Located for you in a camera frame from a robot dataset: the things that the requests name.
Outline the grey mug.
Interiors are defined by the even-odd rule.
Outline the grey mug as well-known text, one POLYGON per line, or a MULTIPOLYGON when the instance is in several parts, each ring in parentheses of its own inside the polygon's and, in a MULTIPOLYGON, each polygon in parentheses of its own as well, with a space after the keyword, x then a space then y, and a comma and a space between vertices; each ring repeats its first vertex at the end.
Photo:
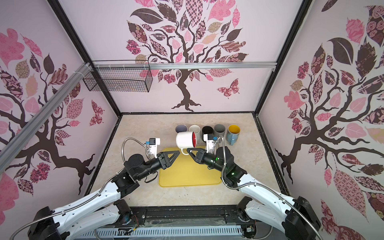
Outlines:
POLYGON ((214 136, 219 138, 219 137, 225 137, 226 133, 226 127, 222 124, 216 124, 214 126, 214 136))

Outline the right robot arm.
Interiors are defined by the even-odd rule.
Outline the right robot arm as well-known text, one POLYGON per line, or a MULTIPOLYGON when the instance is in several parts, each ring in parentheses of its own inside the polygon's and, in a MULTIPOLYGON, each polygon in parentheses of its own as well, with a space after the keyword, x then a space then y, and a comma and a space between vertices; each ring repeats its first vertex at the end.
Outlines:
POLYGON ((242 210, 246 218, 280 230, 289 240, 322 238, 320 220, 307 199, 295 199, 262 184, 235 163, 227 147, 219 148, 215 154, 200 148, 188 148, 187 153, 196 163, 219 171, 228 189, 248 196, 242 210))

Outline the white ribbed mug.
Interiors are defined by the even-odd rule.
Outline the white ribbed mug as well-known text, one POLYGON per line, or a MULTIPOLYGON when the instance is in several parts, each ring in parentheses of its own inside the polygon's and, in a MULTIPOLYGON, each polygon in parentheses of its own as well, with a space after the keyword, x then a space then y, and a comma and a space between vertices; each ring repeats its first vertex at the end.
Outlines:
POLYGON ((189 131, 194 132, 197 139, 201 138, 201 128, 198 125, 190 126, 189 131))

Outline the cream white mug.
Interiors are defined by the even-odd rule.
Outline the cream white mug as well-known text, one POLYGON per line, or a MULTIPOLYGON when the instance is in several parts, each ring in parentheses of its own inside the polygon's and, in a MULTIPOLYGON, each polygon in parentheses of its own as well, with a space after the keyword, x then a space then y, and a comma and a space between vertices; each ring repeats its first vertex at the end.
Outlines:
POLYGON ((176 144, 183 155, 188 155, 188 153, 185 153, 184 150, 196 147, 196 134, 194 132, 180 132, 176 136, 176 144))

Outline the black mug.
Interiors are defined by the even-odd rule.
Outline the black mug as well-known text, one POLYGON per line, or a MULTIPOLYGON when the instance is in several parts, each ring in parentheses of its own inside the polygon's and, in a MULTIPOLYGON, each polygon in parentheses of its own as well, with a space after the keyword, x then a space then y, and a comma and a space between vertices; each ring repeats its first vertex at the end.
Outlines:
POLYGON ((204 135, 213 134, 214 129, 211 126, 204 126, 202 128, 202 140, 204 140, 204 135))

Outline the blue mug yellow inside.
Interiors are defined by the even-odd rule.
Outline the blue mug yellow inside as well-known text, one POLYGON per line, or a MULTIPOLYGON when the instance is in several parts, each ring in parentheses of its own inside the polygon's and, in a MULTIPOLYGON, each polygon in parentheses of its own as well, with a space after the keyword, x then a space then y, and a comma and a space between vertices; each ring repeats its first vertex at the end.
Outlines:
POLYGON ((237 125, 230 125, 227 129, 226 141, 230 146, 233 146, 240 135, 241 128, 237 125))

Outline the pink beige mug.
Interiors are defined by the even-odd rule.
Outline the pink beige mug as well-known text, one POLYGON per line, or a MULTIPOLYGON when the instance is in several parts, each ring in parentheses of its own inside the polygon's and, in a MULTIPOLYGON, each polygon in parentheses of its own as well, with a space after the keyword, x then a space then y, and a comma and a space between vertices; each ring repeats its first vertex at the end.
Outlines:
POLYGON ((176 128, 175 128, 175 131, 177 133, 187 132, 188 131, 188 127, 186 125, 177 125, 176 128))

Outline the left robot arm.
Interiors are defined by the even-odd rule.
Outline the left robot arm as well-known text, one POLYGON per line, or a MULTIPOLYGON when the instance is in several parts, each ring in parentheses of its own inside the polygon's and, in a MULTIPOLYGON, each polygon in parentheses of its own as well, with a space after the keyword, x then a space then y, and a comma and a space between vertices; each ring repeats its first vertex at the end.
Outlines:
POLYGON ((78 235, 111 224, 138 224, 136 215, 124 197, 139 186, 139 181, 160 169, 172 166, 180 151, 160 152, 145 161, 141 154, 123 160, 124 168, 102 188, 67 206, 39 210, 28 230, 30 240, 72 240, 78 235))

